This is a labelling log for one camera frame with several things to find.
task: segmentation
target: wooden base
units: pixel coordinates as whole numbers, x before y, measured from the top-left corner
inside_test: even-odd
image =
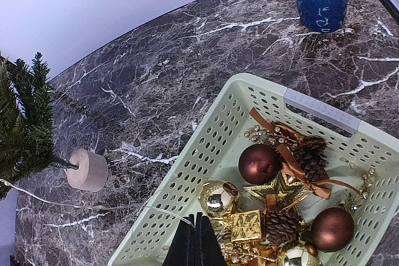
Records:
[[[103,156],[79,149],[69,161],[79,167],[67,171],[68,183],[72,188],[97,192],[105,186],[108,163]]]

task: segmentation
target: christmas ornament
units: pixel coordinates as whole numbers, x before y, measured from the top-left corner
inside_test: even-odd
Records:
[[[369,189],[373,186],[372,177],[374,176],[374,174],[375,168],[370,168],[367,173],[364,173],[363,184],[360,188],[360,195],[357,194],[353,196],[349,194],[349,198],[343,199],[340,202],[340,206],[348,212],[356,211],[359,207],[361,207],[361,202],[365,199],[368,199],[368,196],[370,194]]]
[[[277,258],[278,266],[320,266],[318,256],[313,256],[303,242],[283,248]]]
[[[300,168],[298,162],[295,160],[295,157],[290,152],[289,148],[286,145],[279,145],[277,147],[278,152],[280,152],[281,156],[284,158],[284,162],[282,163],[282,172],[286,173],[289,176],[293,176],[296,179],[300,180],[304,186],[316,196],[322,197],[323,199],[329,199],[331,195],[331,189],[325,187],[326,184],[336,184],[340,186],[344,186],[349,188],[356,193],[360,194],[360,191],[353,188],[351,185],[341,182],[338,180],[331,180],[327,173],[326,179],[317,182],[310,182],[305,175],[305,172]]]
[[[251,116],[266,128],[265,134],[270,136],[268,143],[273,148],[285,144],[292,151],[310,182],[327,178],[327,173],[324,170],[327,162],[321,157],[327,146],[323,138],[302,135],[283,123],[269,123],[254,108],[251,110]]]
[[[293,202],[299,202],[300,199],[308,194],[302,182],[282,172],[279,172],[269,184],[243,188],[250,195],[265,202],[265,208],[268,211],[281,210]]]
[[[280,246],[287,241],[293,241],[302,232],[302,218],[295,211],[275,211],[267,213],[267,241],[271,245]]]
[[[198,200],[207,215],[223,219],[238,211],[240,194],[231,183],[209,181],[203,185]]]
[[[277,247],[258,243],[220,242],[220,250],[228,265],[276,266]]]
[[[323,252],[343,249],[352,239],[355,223],[349,212],[339,207],[322,211],[313,221],[312,240]]]
[[[272,181],[281,169],[281,162],[269,146],[252,145],[241,154],[238,169],[245,181],[261,185]]]
[[[231,215],[231,241],[261,242],[265,239],[264,214],[260,210]]]

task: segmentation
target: artificial christmas tree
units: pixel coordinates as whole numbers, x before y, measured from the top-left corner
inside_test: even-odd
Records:
[[[15,183],[49,165],[78,169],[54,154],[49,68],[37,53],[29,67],[0,56],[0,178]],[[0,199],[10,187],[0,185]]]

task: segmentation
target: brown ornament ball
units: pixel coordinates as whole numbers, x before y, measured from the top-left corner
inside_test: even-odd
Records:
[[[355,223],[345,209],[334,207],[322,211],[312,224],[312,240],[323,252],[343,249],[353,238]]]
[[[273,180],[281,169],[281,162],[267,145],[252,145],[246,148],[238,161],[238,169],[245,181],[262,185]]]

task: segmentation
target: dark marble surface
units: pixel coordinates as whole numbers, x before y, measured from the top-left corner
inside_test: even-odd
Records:
[[[399,26],[378,0],[350,0],[343,30],[299,24],[294,0],[199,0],[129,32],[60,74],[57,152],[103,154],[98,193],[49,168],[21,186],[16,256],[23,265],[106,265],[232,75],[249,72],[309,94],[399,137]],[[399,265],[399,216],[369,265]]]

